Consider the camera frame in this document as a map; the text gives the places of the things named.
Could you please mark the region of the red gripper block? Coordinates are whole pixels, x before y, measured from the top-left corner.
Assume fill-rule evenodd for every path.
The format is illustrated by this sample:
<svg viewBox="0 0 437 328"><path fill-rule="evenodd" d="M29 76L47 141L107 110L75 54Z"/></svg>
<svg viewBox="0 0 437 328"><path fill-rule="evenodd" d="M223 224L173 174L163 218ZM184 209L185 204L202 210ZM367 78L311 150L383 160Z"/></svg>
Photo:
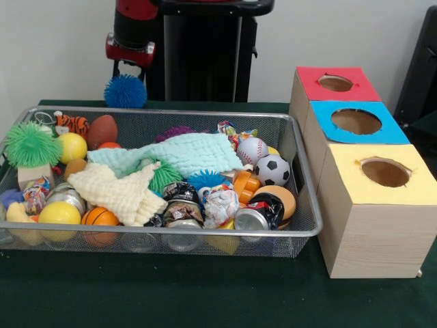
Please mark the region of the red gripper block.
<svg viewBox="0 0 437 328"><path fill-rule="evenodd" d="M105 52L107 58L113 60L113 78L120 76L119 61L123 61L140 67L141 70L137 77L144 84L146 68L149 68L153 62L156 44L148 42L142 49L130 49L119 44L113 33L108 33L105 42Z"/></svg>

